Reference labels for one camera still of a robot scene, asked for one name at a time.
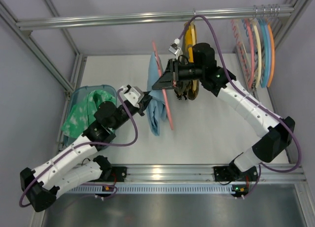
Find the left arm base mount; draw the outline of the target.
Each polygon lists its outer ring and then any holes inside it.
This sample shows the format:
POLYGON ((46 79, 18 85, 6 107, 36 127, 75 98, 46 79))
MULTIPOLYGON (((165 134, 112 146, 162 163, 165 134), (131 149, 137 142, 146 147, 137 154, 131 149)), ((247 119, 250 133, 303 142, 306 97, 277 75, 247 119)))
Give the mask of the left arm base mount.
POLYGON ((113 166, 107 182, 124 182, 127 177, 126 166, 113 166))

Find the light blue trousers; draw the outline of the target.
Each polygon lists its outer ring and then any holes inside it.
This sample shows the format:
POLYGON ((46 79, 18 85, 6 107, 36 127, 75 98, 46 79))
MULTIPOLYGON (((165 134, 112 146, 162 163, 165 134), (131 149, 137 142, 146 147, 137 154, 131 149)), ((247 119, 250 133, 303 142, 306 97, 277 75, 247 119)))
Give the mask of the light blue trousers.
POLYGON ((152 86, 158 79, 159 73, 157 60, 155 53, 152 52, 147 79, 147 91, 150 91, 149 95, 152 96, 152 99, 149 102, 146 112, 151 132, 155 136, 160 136, 160 122, 167 120, 167 112, 162 90, 152 90, 152 86))

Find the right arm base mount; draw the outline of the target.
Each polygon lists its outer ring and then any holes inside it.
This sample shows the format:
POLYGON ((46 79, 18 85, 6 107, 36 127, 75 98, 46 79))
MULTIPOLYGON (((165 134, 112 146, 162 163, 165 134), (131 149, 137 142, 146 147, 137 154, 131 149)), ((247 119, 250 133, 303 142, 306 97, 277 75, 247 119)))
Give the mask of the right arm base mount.
POLYGON ((222 185, 235 181, 233 170, 228 165, 214 166, 213 171, 215 181, 222 185))

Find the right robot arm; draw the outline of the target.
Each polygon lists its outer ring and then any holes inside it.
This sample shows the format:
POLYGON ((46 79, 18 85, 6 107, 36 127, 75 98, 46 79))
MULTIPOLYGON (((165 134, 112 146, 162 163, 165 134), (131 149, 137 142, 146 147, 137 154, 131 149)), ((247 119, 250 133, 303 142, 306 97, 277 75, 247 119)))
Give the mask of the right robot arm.
POLYGON ((292 141, 295 121, 281 119, 267 110, 239 83, 229 70, 219 67, 215 51, 208 43, 192 48, 193 63, 169 59, 166 70, 153 84, 153 90, 176 89, 183 82, 198 79, 215 97, 229 104, 253 128, 260 140, 230 164, 232 173, 244 173, 262 162, 270 163, 292 141))

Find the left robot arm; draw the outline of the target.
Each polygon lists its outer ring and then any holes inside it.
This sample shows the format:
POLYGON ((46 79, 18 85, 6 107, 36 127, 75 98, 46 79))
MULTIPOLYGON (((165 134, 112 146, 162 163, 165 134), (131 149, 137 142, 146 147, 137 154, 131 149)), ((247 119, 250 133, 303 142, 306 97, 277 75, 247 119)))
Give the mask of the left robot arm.
POLYGON ((112 165, 102 155, 78 169, 74 167, 105 146, 115 146, 113 132, 127 121, 134 123, 135 114, 144 116, 152 96, 138 87, 123 86, 117 91, 117 98, 121 105, 102 102, 94 113, 95 120, 66 149, 46 163, 20 172, 20 207, 32 206, 35 212, 41 212, 73 188, 89 181, 108 180, 112 165))

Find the pink clothes hanger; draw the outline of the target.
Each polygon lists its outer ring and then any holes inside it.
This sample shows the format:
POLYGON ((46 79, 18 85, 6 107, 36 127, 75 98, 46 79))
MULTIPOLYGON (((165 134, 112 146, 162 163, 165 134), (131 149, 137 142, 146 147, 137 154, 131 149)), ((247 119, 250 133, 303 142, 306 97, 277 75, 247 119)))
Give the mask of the pink clothes hanger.
MULTIPOLYGON (((152 41, 152 47, 153 47, 153 51, 154 51, 155 58, 156 58, 158 74, 159 74, 159 76, 162 76, 161 61, 160 61, 160 57, 158 55, 156 43, 155 43, 154 40, 152 41)), ((165 108, 166 108, 167 118, 169 120, 170 128, 171 128, 171 130, 174 130, 174 124, 173 124, 173 120, 172 120, 172 116, 171 116, 171 111, 170 111, 170 107, 169 107, 169 102, 168 102, 166 90, 162 89, 162 93, 163 93, 163 98, 164 98, 164 101, 165 101, 165 108)))

